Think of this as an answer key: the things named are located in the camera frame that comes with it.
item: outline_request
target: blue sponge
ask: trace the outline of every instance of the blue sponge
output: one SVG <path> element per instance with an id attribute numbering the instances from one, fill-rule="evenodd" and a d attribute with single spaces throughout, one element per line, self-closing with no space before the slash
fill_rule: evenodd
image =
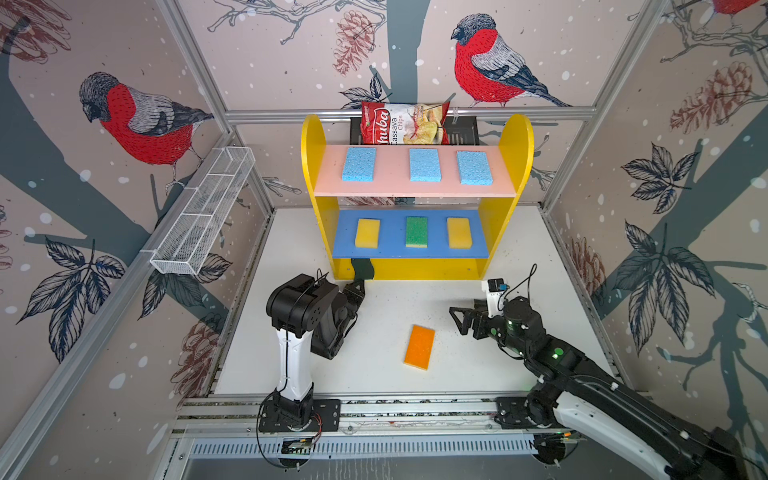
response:
<path id="1" fill-rule="evenodd" d="M 375 148 L 350 147 L 346 151 L 346 162 L 341 179 L 352 182 L 372 182 Z"/>
<path id="2" fill-rule="evenodd" d="M 488 156 L 484 151 L 459 151 L 456 152 L 456 160 L 462 185 L 493 185 Z"/>
<path id="3" fill-rule="evenodd" d="M 411 182 L 439 182 L 440 157 L 436 148 L 412 148 Z"/>

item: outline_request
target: blue shelf board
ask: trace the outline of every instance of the blue shelf board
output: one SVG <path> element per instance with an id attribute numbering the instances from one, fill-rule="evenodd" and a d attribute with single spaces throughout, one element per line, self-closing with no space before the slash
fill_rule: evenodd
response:
<path id="1" fill-rule="evenodd" d="M 406 247 L 406 218 L 427 217 L 427 247 Z M 448 247 L 448 218 L 466 217 L 472 232 L 472 248 Z M 355 247 L 357 220 L 381 220 L 379 248 Z M 488 258 L 488 246 L 477 210 L 341 210 L 333 258 Z"/>

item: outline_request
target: pink shelf board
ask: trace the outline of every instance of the pink shelf board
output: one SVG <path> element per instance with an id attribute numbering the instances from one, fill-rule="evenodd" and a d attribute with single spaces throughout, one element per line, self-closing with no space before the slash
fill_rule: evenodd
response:
<path id="1" fill-rule="evenodd" d="M 376 149 L 373 182 L 347 182 L 341 179 L 349 145 L 326 145 L 323 164 L 317 176 L 316 197 L 514 197 L 498 147 L 474 145 L 365 145 Z M 437 148 L 442 181 L 411 182 L 411 148 Z M 488 155 L 493 185 L 462 185 L 458 175 L 457 151 L 484 151 Z"/>

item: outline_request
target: bag of chips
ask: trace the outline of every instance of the bag of chips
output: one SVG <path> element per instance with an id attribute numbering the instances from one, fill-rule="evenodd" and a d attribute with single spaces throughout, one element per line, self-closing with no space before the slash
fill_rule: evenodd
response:
<path id="1" fill-rule="evenodd" d="M 448 103 L 362 103 L 360 130 L 366 145 L 447 145 L 443 124 Z"/>

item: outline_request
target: bird head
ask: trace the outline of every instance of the bird head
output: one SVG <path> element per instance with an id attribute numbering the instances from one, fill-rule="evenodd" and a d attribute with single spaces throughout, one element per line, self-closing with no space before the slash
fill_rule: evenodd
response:
<path id="1" fill-rule="evenodd" d="M 467 42 L 475 35 L 475 33 L 485 29 L 496 29 L 496 22 L 490 15 L 485 13 L 475 13 L 467 15 L 456 25 L 451 35 L 452 40 L 456 40 L 462 46 L 466 46 Z"/>
<path id="2" fill-rule="evenodd" d="M 112 116 L 109 114 L 109 104 L 107 95 L 109 91 L 117 87 L 120 82 L 108 73 L 97 71 L 91 74 L 80 85 L 80 102 L 83 104 L 83 113 L 88 121 L 96 120 L 109 121 Z"/>

